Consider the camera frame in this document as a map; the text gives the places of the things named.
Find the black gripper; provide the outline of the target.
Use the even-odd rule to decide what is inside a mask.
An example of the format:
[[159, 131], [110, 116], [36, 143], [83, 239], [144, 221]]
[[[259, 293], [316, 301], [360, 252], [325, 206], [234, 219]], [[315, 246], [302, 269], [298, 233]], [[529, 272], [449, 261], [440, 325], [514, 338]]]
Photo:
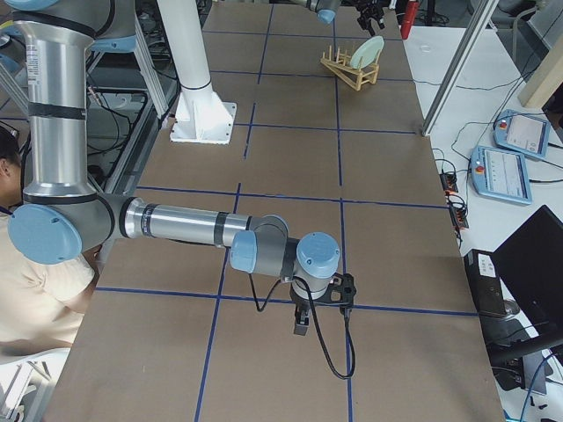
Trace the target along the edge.
[[338, 305], [344, 320], [349, 322], [351, 309], [355, 301], [355, 279], [350, 273], [339, 274], [326, 282], [319, 291], [308, 295], [305, 288], [306, 282], [295, 277], [291, 282], [290, 297], [295, 307], [295, 323], [293, 333], [298, 336], [305, 336], [309, 328], [309, 314], [314, 304]]
[[357, 0], [354, 7], [360, 12], [357, 19], [360, 27], [371, 27], [371, 20], [377, 22], [379, 27], [384, 27], [383, 6], [376, 0]]

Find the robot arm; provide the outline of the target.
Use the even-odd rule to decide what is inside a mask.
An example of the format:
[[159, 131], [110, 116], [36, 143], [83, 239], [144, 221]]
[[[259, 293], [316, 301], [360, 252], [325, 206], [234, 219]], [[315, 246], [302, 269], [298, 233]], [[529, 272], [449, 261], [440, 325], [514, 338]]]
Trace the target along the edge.
[[[291, 0], [290, 2], [313, 11], [318, 19], [326, 24], [334, 21], [336, 13], [342, 5], [342, 1], [333, 0]], [[384, 29], [384, 7], [381, 1], [346, 1], [346, 4], [360, 13], [357, 22], [361, 29], [371, 31], [373, 29], [372, 21], [375, 21], [380, 29]]]
[[132, 52], [142, 34], [131, 1], [14, 1], [26, 41], [33, 179], [9, 222], [14, 246], [58, 264], [108, 238], [140, 236], [226, 247], [230, 265], [290, 284], [295, 333], [318, 324], [318, 304], [349, 317], [355, 284], [338, 273], [340, 248], [322, 232], [289, 236], [277, 216], [254, 217], [101, 193], [87, 177], [86, 54]]

